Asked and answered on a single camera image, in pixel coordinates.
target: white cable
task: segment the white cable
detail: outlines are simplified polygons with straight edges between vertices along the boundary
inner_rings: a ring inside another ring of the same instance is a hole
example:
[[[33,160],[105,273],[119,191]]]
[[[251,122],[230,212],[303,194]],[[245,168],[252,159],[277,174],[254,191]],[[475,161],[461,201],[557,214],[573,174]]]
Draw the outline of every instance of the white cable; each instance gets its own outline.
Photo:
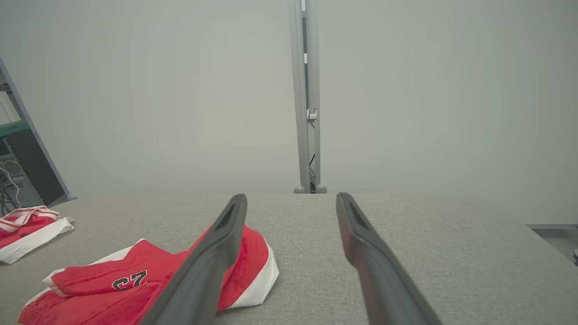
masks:
[[[4,173],[6,173],[6,176],[8,176],[8,179],[10,180],[10,183],[12,183],[12,185],[16,186],[16,197],[14,198],[16,200],[16,203],[18,203],[18,208],[22,208],[22,205],[20,204],[20,201],[18,201],[18,192],[20,192],[20,188],[18,187],[18,185],[16,185],[16,183],[12,180],[12,177],[10,177],[10,173],[5,170],[4,168],[0,168],[0,171],[3,171]]]

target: black cable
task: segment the black cable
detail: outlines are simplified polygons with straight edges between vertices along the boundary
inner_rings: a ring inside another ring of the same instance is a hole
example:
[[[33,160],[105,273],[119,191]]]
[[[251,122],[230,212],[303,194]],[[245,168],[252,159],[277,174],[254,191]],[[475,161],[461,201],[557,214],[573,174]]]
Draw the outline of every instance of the black cable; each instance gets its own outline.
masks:
[[[12,199],[11,199],[10,196],[8,195],[8,192],[6,192],[6,189],[4,189],[4,195],[5,195],[5,198],[4,198],[4,203],[3,203],[2,205],[4,206],[4,208],[6,208],[7,213],[10,213],[10,212],[14,211],[14,209],[16,208],[16,206],[15,206],[15,204],[12,202]],[[12,208],[12,209],[8,208],[8,207],[6,206],[6,203],[12,204],[12,207],[13,207],[13,208]]]
[[[6,205],[4,204],[4,194],[6,193],[6,189],[4,188],[4,185],[2,185],[2,198],[0,199],[0,209],[2,210],[2,216],[6,216],[6,211],[4,210],[4,208],[6,207]]]
[[[308,119],[308,120],[311,119],[311,113],[309,113],[309,116],[307,117],[307,119]],[[315,129],[315,125],[313,125],[313,122],[309,122],[309,123],[311,123],[311,126]]]
[[[309,122],[309,123],[311,123],[311,126],[315,129],[315,126],[313,125],[313,123],[312,122]],[[309,161],[309,170],[311,171],[311,173],[313,173],[313,176],[315,177],[315,173],[311,169],[311,163],[313,162],[313,159],[315,159],[315,154],[313,154],[311,161]]]

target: red fabric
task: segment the red fabric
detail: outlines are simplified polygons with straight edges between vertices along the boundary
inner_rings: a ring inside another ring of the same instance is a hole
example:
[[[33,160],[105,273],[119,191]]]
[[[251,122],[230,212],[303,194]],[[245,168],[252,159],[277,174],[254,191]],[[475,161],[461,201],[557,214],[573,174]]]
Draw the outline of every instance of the red fabric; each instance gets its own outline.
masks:
[[[58,215],[43,205],[14,210],[0,218],[0,248],[53,223]]]
[[[120,261],[69,267],[51,277],[66,297],[50,290],[27,305],[21,324],[138,324],[183,261],[147,241],[137,243]],[[269,257],[265,240],[247,227],[237,262],[226,271],[217,309],[231,306],[251,284]]]

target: gray fabric surface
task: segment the gray fabric surface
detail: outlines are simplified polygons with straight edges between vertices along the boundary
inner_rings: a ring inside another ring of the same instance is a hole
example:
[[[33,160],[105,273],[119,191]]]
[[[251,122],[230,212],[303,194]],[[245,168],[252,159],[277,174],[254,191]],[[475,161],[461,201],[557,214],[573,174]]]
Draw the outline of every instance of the gray fabric surface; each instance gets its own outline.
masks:
[[[341,246],[334,195],[248,195],[246,224],[275,252],[265,303],[220,312],[217,324],[367,324],[357,274]],[[354,195],[444,324],[576,324],[578,268],[492,207],[423,197]],[[56,206],[76,229],[0,266],[2,324],[51,271],[86,265],[146,238],[186,250],[230,199],[151,196]]]

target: printed number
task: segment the printed number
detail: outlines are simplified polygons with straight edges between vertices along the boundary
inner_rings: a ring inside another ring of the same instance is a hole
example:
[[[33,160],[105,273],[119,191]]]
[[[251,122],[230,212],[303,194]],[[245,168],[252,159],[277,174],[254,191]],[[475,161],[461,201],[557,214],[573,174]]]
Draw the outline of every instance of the printed number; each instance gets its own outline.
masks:
[[[140,271],[136,274],[131,274],[131,280],[135,281],[135,287],[140,286],[140,281],[142,281],[146,276],[146,270]]]
[[[120,279],[118,279],[112,283],[112,288],[114,288],[115,290],[129,289],[127,287],[127,284],[130,281],[134,281],[134,283],[132,285],[133,287],[138,287],[138,286],[140,286],[140,283],[142,282],[142,280],[145,278],[145,276],[147,274],[148,274],[147,270],[144,270],[144,271],[140,271],[140,272],[135,273],[135,274],[131,274],[131,280],[128,280],[128,278],[120,278]]]
[[[128,278],[120,278],[112,283],[112,287],[115,288],[116,290],[128,289],[124,287],[127,283]]]

